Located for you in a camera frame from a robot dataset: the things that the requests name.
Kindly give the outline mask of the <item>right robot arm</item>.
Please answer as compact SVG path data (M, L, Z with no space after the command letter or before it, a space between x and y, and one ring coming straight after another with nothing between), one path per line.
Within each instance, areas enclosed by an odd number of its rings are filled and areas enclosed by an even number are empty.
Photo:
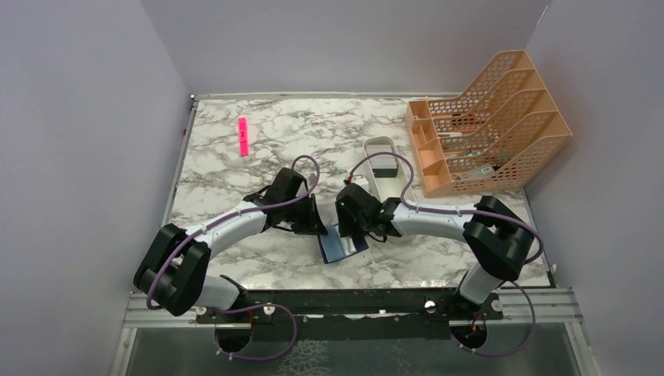
M337 195L335 209L341 237L374 235L385 241L423 235L463 241L477 259L451 300L455 314L464 319L479 313L495 289L520 277L536 238L493 196L458 208L423 207L401 197L379 201L361 186L349 183Z

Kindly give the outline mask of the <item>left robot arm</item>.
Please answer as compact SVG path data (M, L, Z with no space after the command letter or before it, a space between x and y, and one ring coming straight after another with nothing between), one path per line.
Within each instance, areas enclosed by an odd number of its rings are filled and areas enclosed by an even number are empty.
M162 226L135 272L134 286L149 296L151 309L181 316L193 307L214 308L227 321L239 320L246 311L243 288L228 277L209 276L209 263L241 240L282 223L297 235L326 235L315 196L298 197L305 185L302 174L281 168L271 184L212 220L189 229Z

